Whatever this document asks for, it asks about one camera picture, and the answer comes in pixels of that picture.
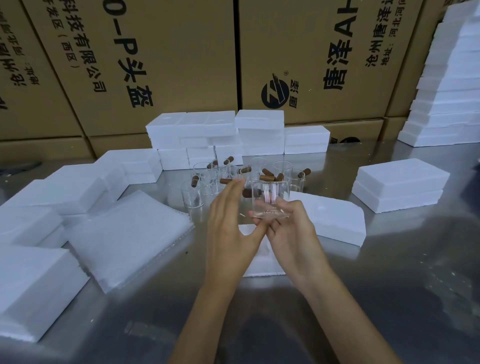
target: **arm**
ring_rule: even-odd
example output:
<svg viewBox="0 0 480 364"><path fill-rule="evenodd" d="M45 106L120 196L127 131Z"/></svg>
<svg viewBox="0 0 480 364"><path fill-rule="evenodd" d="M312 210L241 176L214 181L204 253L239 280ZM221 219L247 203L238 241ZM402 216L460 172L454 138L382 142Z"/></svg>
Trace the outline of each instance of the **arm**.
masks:
<svg viewBox="0 0 480 364"><path fill-rule="evenodd" d="M401 364L331 269L302 202L277 204L291 215L274 220L267 237L285 273L307 299L338 360L342 364Z"/></svg>
<svg viewBox="0 0 480 364"><path fill-rule="evenodd" d="M210 206L203 286L175 344L169 364L213 363L228 305L265 236L268 221L244 236L238 207L245 180L232 181Z"/></svg>

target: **logo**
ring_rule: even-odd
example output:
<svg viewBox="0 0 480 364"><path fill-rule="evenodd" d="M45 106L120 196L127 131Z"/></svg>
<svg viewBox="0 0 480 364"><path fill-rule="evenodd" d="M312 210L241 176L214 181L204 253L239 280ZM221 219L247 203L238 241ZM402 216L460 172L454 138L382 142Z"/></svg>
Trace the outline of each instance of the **logo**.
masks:
<svg viewBox="0 0 480 364"><path fill-rule="evenodd" d="M262 102L269 109L278 109L288 101L290 88L285 81L279 80L274 73L272 73L272 77L273 80L266 83L262 89Z"/></svg>

